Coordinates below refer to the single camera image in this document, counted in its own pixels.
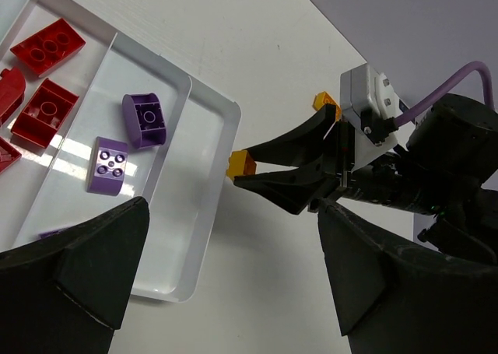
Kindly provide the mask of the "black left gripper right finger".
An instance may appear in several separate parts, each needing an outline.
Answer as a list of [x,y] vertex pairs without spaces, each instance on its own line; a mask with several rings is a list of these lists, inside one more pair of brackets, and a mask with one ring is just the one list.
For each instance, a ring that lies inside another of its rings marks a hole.
[[354,353],[495,353],[497,269],[447,256],[339,204],[317,214],[340,332]]

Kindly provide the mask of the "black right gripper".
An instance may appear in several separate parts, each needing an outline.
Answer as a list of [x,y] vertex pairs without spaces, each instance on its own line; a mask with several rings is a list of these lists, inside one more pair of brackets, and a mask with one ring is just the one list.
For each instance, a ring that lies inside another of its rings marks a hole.
[[[432,213],[432,189],[422,181],[427,174],[408,158],[396,136],[373,145],[349,123],[335,122],[334,107],[328,105],[284,135],[246,148],[255,162],[299,168],[235,177],[234,185],[293,215],[304,209],[318,212],[332,192],[334,199]],[[339,175],[322,165],[306,165],[323,153],[324,137],[334,124]]]

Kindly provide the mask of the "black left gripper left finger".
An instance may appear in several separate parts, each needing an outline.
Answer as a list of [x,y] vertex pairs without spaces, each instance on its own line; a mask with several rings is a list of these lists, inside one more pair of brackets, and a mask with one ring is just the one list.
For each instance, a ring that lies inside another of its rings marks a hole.
[[149,229],[133,198],[1,254],[3,353],[106,353],[121,328]]

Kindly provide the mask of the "small orange lego brick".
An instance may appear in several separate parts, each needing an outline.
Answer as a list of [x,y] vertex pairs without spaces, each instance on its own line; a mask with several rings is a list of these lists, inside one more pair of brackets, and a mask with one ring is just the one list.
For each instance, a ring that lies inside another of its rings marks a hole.
[[234,181],[235,177],[255,175],[256,168],[256,162],[246,149],[233,151],[228,160],[226,176]]

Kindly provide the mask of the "orange 2x3 lego brick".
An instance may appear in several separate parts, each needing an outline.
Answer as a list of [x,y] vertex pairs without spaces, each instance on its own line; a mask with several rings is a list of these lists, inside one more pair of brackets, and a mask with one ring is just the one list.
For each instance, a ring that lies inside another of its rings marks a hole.
[[342,118],[342,109],[340,105],[326,91],[320,92],[315,96],[312,107],[314,108],[315,111],[319,111],[322,107],[328,105],[334,107],[335,120],[340,121]]

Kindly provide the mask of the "purple lego brick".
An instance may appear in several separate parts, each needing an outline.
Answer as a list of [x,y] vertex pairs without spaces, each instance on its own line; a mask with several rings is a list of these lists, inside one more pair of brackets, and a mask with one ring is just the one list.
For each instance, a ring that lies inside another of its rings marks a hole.
[[96,137],[87,172],[89,193],[117,196],[124,183],[128,162],[128,144]]

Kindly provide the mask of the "purple paw print lego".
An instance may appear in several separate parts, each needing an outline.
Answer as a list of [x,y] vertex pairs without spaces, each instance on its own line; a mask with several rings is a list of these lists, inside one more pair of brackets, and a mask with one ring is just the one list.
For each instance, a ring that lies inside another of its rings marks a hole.
[[129,141],[135,149],[152,148],[166,142],[166,123],[155,93],[125,94],[121,109]]

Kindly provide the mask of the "red rounded lego piece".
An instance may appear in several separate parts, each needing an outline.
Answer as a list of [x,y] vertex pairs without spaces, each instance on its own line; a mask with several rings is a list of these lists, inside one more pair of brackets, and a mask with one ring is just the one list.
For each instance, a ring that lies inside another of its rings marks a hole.
[[78,99],[78,95],[45,79],[19,113],[11,133],[46,149]]

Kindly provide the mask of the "red 2x4 lego brick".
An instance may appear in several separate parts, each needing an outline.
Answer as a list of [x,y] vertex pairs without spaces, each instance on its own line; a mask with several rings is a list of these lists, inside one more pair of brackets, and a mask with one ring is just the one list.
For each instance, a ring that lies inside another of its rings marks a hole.
[[10,51],[37,77],[43,77],[74,57],[86,41],[63,18],[27,37]]

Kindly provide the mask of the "red curved lego brick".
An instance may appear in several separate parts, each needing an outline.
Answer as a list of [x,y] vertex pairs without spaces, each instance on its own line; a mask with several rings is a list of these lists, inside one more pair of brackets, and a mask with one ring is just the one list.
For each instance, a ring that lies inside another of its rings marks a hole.
[[24,100],[26,80],[19,68],[5,68],[1,71],[0,85],[0,116],[4,125]]

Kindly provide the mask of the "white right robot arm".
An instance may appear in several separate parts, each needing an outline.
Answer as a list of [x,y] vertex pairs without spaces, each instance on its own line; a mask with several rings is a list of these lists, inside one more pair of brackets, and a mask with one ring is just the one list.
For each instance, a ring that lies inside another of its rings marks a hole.
[[453,257],[497,263],[497,193],[484,188],[497,170],[496,112],[448,93],[406,146],[365,163],[355,128],[340,114],[328,101],[292,131],[234,152],[228,177],[295,215],[347,198],[434,216],[421,241]]

